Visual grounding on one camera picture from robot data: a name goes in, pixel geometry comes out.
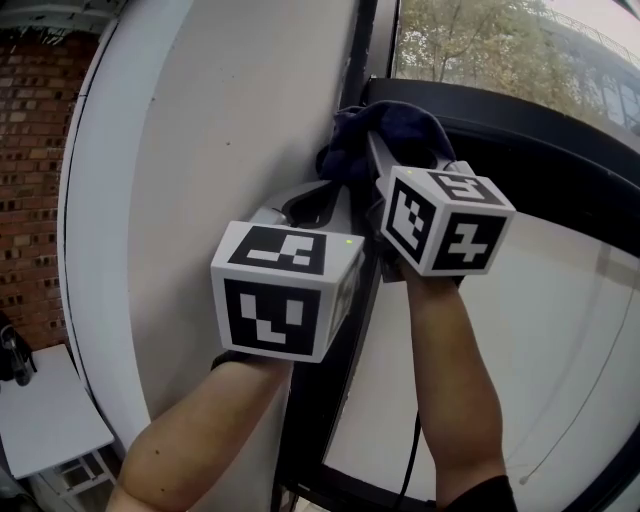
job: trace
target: person's left arm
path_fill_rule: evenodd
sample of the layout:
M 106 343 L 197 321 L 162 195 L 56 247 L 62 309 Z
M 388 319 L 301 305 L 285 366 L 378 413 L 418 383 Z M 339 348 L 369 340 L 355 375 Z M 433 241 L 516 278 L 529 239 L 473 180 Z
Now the person's left arm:
M 184 512 L 220 478 L 287 379 L 291 363 L 254 357 L 216 368 L 129 450 L 107 512 Z

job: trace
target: window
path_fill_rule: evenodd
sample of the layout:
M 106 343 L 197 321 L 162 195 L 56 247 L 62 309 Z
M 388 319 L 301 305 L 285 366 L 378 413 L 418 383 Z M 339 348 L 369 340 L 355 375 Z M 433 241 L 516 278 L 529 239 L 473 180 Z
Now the window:
M 638 31 L 611 0 L 403 0 L 395 77 L 516 96 L 640 151 Z

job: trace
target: tree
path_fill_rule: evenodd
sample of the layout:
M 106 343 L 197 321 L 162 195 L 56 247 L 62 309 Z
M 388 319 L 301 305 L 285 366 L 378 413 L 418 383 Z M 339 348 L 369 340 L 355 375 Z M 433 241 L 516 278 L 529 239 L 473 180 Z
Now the tree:
M 541 0 L 403 0 L 396 75 L 479 87 L 605 122 L 588 67 L 544 30 L 546 9 Z

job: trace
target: cube with fiducial markers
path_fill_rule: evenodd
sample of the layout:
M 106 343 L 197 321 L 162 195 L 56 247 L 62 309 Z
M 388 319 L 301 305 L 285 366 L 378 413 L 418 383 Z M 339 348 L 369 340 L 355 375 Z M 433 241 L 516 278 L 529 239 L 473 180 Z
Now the cube with fiducial markers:
M 364 239 L 231 222 L 211 263 L 222 345 L 320 362 L 350 311 Z
M 420 275 L 486 274 L 515 211 L 489 178 L 394 166 L 381 231 Z

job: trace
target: human arm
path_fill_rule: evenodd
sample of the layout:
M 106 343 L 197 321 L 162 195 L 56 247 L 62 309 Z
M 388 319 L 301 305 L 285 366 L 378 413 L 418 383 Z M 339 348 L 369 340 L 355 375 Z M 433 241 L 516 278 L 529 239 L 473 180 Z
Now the human arm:
M 420 277 L 402 263 L 411 313 L 418 409 L 446 507 L 505 475 L 502 413 L 462 298 L 450 278 Z
M 107 512 L 183 512 L 236 457 L 291 363 L 225 363 L 152 422 L 125 458 Z

